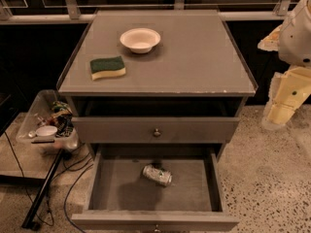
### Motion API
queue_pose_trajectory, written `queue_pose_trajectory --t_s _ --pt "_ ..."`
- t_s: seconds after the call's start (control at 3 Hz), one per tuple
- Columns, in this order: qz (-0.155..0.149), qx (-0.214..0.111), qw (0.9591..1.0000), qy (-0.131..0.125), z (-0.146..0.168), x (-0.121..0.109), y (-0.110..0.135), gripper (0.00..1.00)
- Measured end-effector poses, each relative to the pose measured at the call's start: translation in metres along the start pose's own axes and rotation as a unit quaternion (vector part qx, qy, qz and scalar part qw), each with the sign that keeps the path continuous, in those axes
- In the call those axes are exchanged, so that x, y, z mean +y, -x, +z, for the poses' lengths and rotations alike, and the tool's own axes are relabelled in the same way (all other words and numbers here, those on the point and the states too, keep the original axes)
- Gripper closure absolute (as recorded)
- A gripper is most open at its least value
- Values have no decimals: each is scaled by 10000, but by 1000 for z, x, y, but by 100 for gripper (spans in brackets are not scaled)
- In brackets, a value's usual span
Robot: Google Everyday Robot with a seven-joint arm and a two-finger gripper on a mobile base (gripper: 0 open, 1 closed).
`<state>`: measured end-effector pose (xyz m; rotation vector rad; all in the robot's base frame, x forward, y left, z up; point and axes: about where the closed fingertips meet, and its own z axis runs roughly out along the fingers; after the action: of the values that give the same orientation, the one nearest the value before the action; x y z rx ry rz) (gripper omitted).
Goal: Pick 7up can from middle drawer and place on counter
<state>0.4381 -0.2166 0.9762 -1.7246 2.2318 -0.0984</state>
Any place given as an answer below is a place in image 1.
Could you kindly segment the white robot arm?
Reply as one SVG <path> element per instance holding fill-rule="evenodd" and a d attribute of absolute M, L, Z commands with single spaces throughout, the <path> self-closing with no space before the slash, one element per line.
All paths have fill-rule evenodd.
<path fill-rule="evenodd" d="M 290 65 L 284 74 L 273 75 L 261 121 L 265 129 L 278 130 L 311 95 L 311 0 L 300 0 L 258 48 L 277 51 Z"/>

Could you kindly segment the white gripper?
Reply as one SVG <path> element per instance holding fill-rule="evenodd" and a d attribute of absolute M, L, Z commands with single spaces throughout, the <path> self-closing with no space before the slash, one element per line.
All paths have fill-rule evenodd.
<path fill-rule="evenodd" d="M 258 43 L 258 48 L 265 51 L 279 50 L 281 26 L 277 26 Z M 311 70 L 293 66 L 281 76 L 273 103 L 268 102 L 263 110 L 261 125 L 266 130 L 279 130 L 294 115 L 304 101 L 311 95 Z"/>

